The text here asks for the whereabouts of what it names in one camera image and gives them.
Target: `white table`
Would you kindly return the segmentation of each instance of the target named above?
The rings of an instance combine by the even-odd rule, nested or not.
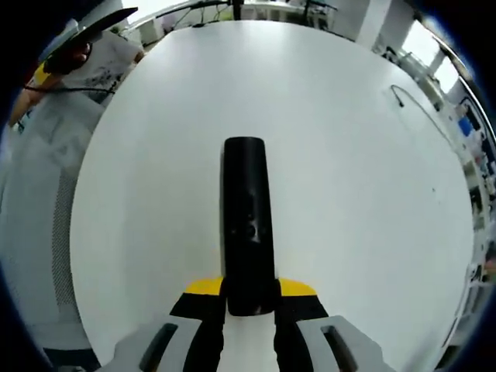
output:
[[[74,290],[100,361],[220,274],[222,144],[259,136],[278,274],[314,287],[395,369],[432,370],[472,254],[470,199],[450,145],[391,84],[439,118],[404,71],[314,29],[221,22],[158,43],[102,116],[74,199]],[[229,319],[225,333],[245,328]],[[246,345],[269,355],[260,328],[219,370]]]

